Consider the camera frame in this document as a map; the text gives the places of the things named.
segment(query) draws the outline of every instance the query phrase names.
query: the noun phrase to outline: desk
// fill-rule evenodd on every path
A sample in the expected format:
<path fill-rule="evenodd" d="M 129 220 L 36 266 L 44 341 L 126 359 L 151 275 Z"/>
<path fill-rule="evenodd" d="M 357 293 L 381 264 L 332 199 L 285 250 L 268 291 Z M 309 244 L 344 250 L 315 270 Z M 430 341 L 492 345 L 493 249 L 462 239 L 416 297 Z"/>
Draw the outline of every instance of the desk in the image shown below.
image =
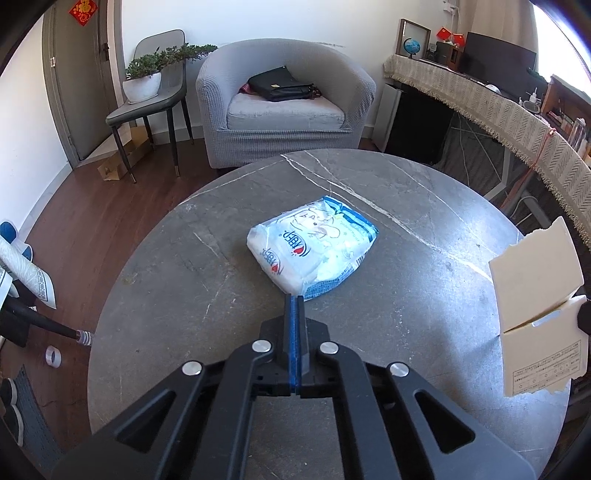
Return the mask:
<path fill-rule="evenodd" d="M 546 464 L 569 392 L 505 398 L 488 261 L 521 234 L 493 205 L 421 164 L 361 150 L 314 150 L 239 168 L 176 207 L 115 283 L 90 354 L 94 431 L 191 359 L 225 359 L 284 298 L 246 247 L 249 229 L 325 194 L 380 234 L 309 318 L 363 360 L 407 362 L 530 461 Z M 247 478 L 342 478 L 326 399 L 256 401 Z"/>
<path fill-rule="evenodd" d="M 478 124 L 533 166 L 550 127 L 515 102 L 450 70 L 399 55 L 384 64 L 384 76 L 445 103 Z M 591 170 L 560 135 L 554 135 L 535 171 L 572 219 L 583 242 L 591 248 Z"/>

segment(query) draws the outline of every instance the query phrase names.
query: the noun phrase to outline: cardboard box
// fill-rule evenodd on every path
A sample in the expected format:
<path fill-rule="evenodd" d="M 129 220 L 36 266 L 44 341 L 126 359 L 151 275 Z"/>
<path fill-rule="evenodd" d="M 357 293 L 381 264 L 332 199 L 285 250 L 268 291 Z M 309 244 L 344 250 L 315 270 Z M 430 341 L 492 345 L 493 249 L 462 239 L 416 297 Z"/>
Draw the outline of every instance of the cardboard box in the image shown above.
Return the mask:
<path fill-rule="evenodd" d="M 562 217 L 489 262 L 501 332 L 561 305 L 583 285 L 583 271 Z"/>
<path fill-rule="evenodd" d="M 563 390 L 587 371 L 589 337 L 577 327 L 583 272 L 562 217 L 489 262 L 501 327 L 504 393 Z"/>
<path fill-rule="evenodd" d="M 564 302 L 548 315 L 501 337 L 507 397 L 546 388 L 562 391 L 587 372 L 589 337 L 577 327 L 585 295 Z"/>
<path fill-rule="evenodd" d="M 144 126 L 131 127 L 131 140 L 124 145 L 127 153 L 129 165 L 134 166 L 140 159 L 152 150 L 148 140 L 148 132 Z M 114 153 L 107 158 L 98 168 L 99 174 L 103 180 L 121 180 L 127 175 L 127 168 L 121 160 L 119 152 Z"/>

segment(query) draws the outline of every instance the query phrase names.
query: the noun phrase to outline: plastic package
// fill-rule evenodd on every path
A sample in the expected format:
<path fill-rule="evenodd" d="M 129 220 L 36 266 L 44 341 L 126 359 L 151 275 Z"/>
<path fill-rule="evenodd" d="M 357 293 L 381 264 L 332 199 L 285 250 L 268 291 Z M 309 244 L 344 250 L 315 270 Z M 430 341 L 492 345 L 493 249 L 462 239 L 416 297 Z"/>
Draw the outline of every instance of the plastic package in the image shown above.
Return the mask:
<path fill-rule="evenodd" d="M 283 292 L 310 300 L 357 270 L 377 236 L 362 215 L 325 196 L 254 226 L 246 244 Z"/>

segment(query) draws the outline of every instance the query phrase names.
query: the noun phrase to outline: window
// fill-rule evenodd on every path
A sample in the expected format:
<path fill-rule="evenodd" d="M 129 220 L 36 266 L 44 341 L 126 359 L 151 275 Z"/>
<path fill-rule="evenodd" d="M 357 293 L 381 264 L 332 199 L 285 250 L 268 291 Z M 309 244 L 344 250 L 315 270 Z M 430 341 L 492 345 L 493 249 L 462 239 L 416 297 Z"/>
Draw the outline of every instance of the window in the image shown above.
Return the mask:
<path fill-rule="evenodd" d="M 591 80 L 568 39 L 548 15 L 534 6 L 538 30 L 538 72 L 550 81 L 552 74 L 591 96 Z"/>

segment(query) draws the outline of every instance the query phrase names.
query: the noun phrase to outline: door mat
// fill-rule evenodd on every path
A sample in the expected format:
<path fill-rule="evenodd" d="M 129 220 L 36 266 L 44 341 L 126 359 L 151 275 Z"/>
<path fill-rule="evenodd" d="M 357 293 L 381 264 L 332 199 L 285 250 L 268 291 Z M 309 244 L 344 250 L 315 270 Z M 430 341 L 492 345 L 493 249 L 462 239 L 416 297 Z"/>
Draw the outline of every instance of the door mat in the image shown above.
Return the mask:
<path fill-rule="evenodd" d="M 24 424 L 22 447 L 37 469 L 49 477 L 57 462 L 64 456 L 64 452 L 58 446 L 37 405 L 25 367 L 21 367 L 14 383 L 18 392 L 17 408 L 21 412 Z"/>

